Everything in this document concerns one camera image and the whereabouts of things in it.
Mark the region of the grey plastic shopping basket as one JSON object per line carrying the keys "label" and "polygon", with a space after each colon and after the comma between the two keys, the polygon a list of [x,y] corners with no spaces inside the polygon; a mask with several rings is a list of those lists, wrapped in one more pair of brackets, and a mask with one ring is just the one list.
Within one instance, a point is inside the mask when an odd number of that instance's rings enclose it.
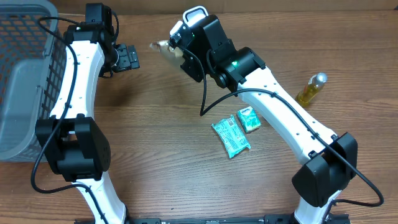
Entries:
{"label": "grey plastic shopping basket", "polygon": [[1,1],[1,161],[33,162],[41,146],[38,119],[47,119],[62,87],[67,47],[50,1]]}

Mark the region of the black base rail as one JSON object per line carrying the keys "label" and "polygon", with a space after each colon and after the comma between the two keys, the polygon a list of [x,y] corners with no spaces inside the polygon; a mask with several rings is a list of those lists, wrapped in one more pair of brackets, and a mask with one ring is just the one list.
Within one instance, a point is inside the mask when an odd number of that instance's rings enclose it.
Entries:
{"label": "black base rail", "polygon": [[[214,219],[174,219],[161,220],[159,218],[135,218],[127,223],[132,224],[288,224],[293,221],[293,215],[265,215],[264,217],[214,218]],[[74,224],[94,224],[93,220],[75,220]],[[329,224],[351,224],[349,215],[330,214]]]}

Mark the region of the small teal tissue pack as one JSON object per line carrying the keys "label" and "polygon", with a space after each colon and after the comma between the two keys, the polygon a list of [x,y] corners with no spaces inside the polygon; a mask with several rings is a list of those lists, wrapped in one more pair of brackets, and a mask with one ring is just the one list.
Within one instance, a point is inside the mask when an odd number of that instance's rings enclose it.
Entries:
{"label": "small teal tissue pack", "polygon": [[251,106],[239,110],[237,116],[246,133],[250,133],[261,126],[260,119]]}

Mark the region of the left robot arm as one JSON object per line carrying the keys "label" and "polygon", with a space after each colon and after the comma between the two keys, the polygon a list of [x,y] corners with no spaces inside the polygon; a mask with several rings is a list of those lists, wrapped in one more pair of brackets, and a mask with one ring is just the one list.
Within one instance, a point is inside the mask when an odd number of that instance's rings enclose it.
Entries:
{"label": "left robot arm", "polygon": [[132,223],[109,176],[111,148],[94,119],[97,82],[106,73],[140,67],[135,47],[117,44],[117,15],[102,3],[88,3],[83,22],[71,21],[64,35],[66,67],[60,93],[47,119],[39,119],[35,135],[52,172],[68,183],[50,193],[76,188],[91,209],[93,223]]}

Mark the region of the yellow drink bottle silver cap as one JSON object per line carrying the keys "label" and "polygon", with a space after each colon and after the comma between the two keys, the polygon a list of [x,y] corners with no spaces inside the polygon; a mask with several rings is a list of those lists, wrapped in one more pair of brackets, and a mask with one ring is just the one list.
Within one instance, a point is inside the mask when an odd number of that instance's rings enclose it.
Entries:
{"label": "yellow drink bottle silver cap", "polygon": [[328,76],[326,73],[320,72],[313,75],[304,89],[295,97],[296,102],[303,108],[307,107],[314,97],[323,89],[327,80]]}

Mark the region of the white barcode scanner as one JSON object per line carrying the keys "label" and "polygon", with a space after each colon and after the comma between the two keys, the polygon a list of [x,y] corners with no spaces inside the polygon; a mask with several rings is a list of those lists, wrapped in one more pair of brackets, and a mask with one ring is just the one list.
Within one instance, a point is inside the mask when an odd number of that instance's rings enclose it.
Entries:
{"label": "white barcode scanner", "polygon": [[204,6],[195,6],[191,9],[186,10],[183,13],[183,21],[187,26],[191,27],[199,20],[207,17],[209,15],[208,11]]}

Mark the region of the brown nut pouch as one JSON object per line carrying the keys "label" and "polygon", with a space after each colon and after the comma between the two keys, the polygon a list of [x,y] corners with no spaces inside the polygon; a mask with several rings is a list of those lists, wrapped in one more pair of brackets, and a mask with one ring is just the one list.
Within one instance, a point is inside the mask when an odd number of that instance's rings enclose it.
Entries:
{"label": "brown nut pouch", "polygon": [[159,52],[166,61],[172,66],[180,69],[184,63],[183,52],[178,48],[173,48],[169,45],[168,40],[160,40],[158,42],[150,43],[150,48]]}

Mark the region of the mint green snack packet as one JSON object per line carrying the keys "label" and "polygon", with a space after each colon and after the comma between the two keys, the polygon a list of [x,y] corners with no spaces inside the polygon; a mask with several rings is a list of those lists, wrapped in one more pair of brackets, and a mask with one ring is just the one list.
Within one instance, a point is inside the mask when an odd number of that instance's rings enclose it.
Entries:
{"label": "mint green snack packet", "polygon": [[223,142],[230,159],[243,150],[251,148],[251,145],[241,131],[233,115],[229,118],[222,119],[218,123],[212,124],[211,127],[216,131]]}

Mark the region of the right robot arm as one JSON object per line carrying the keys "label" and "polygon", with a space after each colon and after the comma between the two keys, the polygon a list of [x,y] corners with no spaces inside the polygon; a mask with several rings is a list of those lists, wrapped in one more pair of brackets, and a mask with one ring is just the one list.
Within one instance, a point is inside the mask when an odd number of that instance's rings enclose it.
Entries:
{"label": "right robot arm", "polygon": [[197,82],[207,77],[252,106],[284,139],[299,163],[292,183],[300,201],[291,215],[267,215],[286,223],[348,223],[330,210],[356,175],[358,143],[308,114],[249,47],[236,49],[217,16],[202,6],[183,13],[170,31],[167,52]]}

